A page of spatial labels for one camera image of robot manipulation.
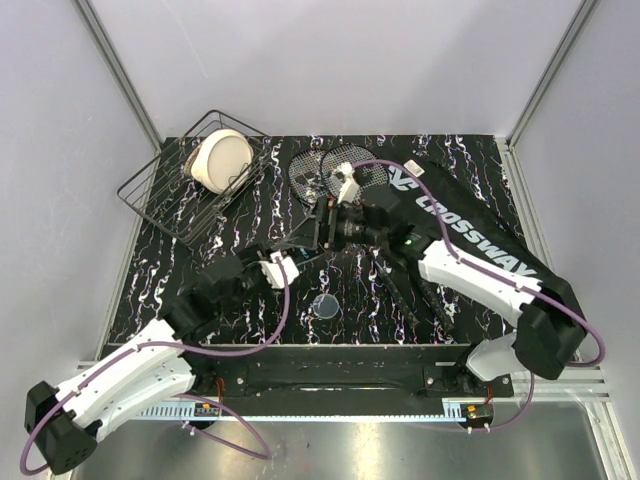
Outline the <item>black BOKA shuttlecock tube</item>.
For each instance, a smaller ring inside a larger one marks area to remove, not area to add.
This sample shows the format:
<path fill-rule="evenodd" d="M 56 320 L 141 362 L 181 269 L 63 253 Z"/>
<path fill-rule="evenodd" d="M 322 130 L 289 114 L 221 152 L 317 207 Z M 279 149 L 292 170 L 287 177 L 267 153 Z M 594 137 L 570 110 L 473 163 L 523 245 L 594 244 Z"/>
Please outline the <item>black BOKA shuttlecock tube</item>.
<path fill-rule="evenodd" d="M 280 252 L 284 257 L 291 257 L 297 266 L 310 263 L 324 254 L 323 251 L 313 250 L 309 246 L 280 240 L 253 243 L 241 250 L 237 256 L 244 266 L 249 266 L 262 260 L 269 260 L 271 254 L 276 252 Z"/>

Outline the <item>clear plastic tube lid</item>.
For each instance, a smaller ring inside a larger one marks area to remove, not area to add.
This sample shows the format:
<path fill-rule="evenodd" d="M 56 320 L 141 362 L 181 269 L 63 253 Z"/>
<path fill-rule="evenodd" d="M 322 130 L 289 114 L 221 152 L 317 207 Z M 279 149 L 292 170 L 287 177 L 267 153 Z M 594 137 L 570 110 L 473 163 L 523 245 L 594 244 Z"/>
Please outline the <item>clear plastic tube lid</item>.
<path fill-rule="evenodd" d="M 332 294 L 319 294 L 312 302 L 312 312 L 320 319 L 331 319 L 340 312 L 340 304 Z"/>

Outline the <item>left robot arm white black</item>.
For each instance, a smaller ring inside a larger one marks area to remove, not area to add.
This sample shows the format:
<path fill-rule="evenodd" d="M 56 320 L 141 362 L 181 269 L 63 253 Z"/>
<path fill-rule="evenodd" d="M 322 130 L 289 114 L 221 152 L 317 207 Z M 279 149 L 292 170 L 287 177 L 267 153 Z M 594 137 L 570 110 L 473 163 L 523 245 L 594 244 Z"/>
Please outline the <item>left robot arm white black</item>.
<path fill-rule="evenodd" d="M 289 255 L 259 245 L 218 257 L 103 360 L 56 386 L 36 384 L 26 397 L 29 437 L 20 458 L 22 474 L 67 473 L 145 409 L 175 395 L 208 394 L 216 382 L 214 359 L 255 355 L 284 328 L 277 325 L 270 337 L 250 348 L 213 350 L 201 342 L 214 322 L 254 294 L 281 291 L 289 301 L 298 275 Z"/>

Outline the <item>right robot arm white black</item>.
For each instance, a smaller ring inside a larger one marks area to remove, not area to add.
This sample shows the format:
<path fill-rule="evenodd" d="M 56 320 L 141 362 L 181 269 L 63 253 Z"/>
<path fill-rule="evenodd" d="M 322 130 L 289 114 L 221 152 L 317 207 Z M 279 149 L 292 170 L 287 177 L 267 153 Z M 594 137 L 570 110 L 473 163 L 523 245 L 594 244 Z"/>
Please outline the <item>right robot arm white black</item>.
<path fill-rule="evenodd" d="M 586 337 L 577 300 L 566 281 L 543 282 L 509 273 L 470 255 L 444 233 L 409 222 L 395 200 L 352 207 L 321 196 L 282 243 L 317 255 L 351 244 L 378 249 L 413 282 L 451 288 L 513 326 L 510 334 L 484 340 L 457 359 L 454 384 L 463 395 L 476 396 L 490 381 L 521 371 L 556 380 Z"/>

